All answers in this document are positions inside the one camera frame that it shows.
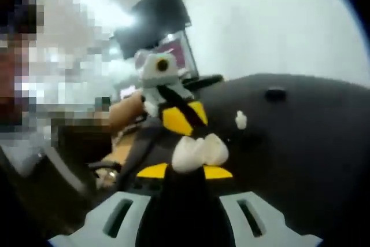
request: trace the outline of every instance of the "person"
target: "person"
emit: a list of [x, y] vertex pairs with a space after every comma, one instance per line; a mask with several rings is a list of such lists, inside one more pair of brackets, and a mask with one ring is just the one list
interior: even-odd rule
[[[35, 5], [25, 0], [0, 0], [0, 137], [6, 127], [22, 125], [22, 114], [27, 111], [28, 99], [23, 98], [15, 84], [26, 79], [28, 72], [28, 44], [35, 39], [38, 26]], [[115, 133], [143, 113], [140, 92], [111, 106], [108, 124]], [[50, 246], [42, 238], [35, 222], [22, 206], [16, 190], [0, 167], [0, 246]]]

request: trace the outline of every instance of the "white fluffy material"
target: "white fluffy material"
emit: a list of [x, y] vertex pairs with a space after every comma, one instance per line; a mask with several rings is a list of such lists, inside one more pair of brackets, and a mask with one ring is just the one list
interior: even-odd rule
[[175, 147], [172, 168], [179, 173], [187, 173], [207, 165], [222, 165], [229, 152], [224, 142], [215, 134], [197, 140], [184, 136]]
[[247, 116], [245, 116], [242, 111], [238, 111], [236, 113], [235, 122], [238, 129], [245, 130], [247, 127]]

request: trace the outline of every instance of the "toy figure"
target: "toy figure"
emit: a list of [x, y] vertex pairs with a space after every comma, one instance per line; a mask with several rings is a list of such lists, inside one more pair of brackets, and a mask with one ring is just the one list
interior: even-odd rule
[[194, 127], [208, 123], [203, 105], [186, 90], [179, 77], [176, 58], [171, 53], [139, 51], [142, 100], [151, 117], [159, 117], [167, 129], [190, 136]]

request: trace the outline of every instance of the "yellow robot part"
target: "yellow robot part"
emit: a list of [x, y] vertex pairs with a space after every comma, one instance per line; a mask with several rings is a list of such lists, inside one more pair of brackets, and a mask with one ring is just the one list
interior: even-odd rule
[[[208, 119], [204, 111], [203, 105], [199, 101], [193, 101], [188, 105], [197, 113], [199, 118], [207, 125]], [[177, 107], [164, 109], [162, 112], [163, 126], [168, 130], [178, 134], [190, 136], [193, 131], [192, 126], [187, 121], [186, 117]]]
[[[138, 178], [148, 179], [164, 179], [167, 163], [161, 163], [154, 166], [146, 167], [141, 170], [136, 176]], [[224, 168], [217, 166], [203, 166], [206, 179], [225, 179], [232, 178], [232, 174]]]

